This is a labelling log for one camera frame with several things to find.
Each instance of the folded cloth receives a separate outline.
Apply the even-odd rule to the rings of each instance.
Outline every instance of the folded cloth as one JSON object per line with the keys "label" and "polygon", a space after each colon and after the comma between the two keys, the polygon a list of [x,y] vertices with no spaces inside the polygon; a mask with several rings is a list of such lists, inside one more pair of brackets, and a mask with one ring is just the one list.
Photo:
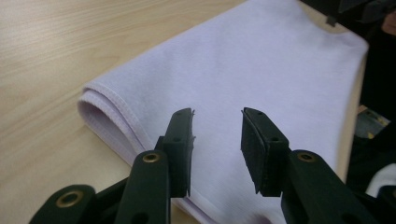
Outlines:
{"label": "folded cloth", "polygon": [[153,149],[172,114],[196,115],[191,196],[202,223],[284,223],[280,200],[255,194],[240,151],[246,107],[268,115],[290,148],[332,168],[366,43],[328,34],[295,0],[252,0],[89,82],[80,115],[124,160]]}

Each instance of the folded white shirt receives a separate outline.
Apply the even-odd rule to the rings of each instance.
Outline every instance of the folded white shirt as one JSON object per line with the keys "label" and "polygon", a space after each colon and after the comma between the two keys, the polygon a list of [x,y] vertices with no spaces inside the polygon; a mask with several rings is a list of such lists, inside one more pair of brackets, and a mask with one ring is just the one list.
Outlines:
{"label": "folded white shirt", "polygon": [[366,43],[329,34],[295,0],[247,1],[89,82],[80,115],[124,160],[154,149],[172,114],[195,110],[191,196],[173,200],[202,223],[285,223],[279,198],[255,194],[241,145],[244,107],[337,165]]}

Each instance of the wooden table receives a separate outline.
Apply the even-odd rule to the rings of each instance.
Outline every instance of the wooden table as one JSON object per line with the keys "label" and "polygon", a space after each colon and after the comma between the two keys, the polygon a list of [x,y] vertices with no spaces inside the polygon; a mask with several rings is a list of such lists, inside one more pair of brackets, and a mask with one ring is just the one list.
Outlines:
{"label": "wooden table", "polygon": [[[1,1],[0,223],[28,222],[65,186],[88,184],[100,191],[126,177],[130,167],[78,115],[82,86],[242,2]],[[324,24],[324,17],[305,10]],[[360,85],[340,143],[340,176]],[[172,222],[196,223],[175,207]]]}

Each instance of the black object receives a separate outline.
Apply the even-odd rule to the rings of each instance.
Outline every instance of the black object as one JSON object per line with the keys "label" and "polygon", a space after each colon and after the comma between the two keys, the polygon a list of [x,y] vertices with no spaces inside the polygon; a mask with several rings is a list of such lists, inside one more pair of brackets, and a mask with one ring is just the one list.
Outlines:
{"label": "black object", "polygon": [[396,8],[396,0],[301,0],[349,30],[366,37]]}
{"label": "black object", "polygon": [[384,216],[396,212],[396,187],[387,187],[377,199],[355,195],[319,155],[291,151],[287,138],[261,111],[245,108],[243,114],[241,148],[256,192],[267,197],[282,191],[288,223],[394,221]]}
{"label": "black object", "polygon": [[155,150],[140,153],[129,178],[97,194],[72,185],[55,192],[30,223],[170,223],[170,198],[190,194],[191,109],[177,111]]}

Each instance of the white fabric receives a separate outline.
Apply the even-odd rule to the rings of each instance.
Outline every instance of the white fabric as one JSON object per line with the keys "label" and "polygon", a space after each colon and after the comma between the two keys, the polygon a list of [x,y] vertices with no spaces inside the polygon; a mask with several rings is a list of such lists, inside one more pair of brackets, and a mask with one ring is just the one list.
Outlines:
{"label": "white fabric", "polygon": [[278,198],[256,195],[240,151],[246,107],[336,166],[366,43],[316,27],[294,0],[253,0],[91,82],[81,116],[129,164],[154,148],[172,114],[195,109],[191,196],[173,200],[202,223],[284,223]]}
{"label": "white fabric", "polygon": [[373,176],[366,193],[376,198],[379,189],[384,186],[396,186],[396,163],[389,164],[379,170]]}

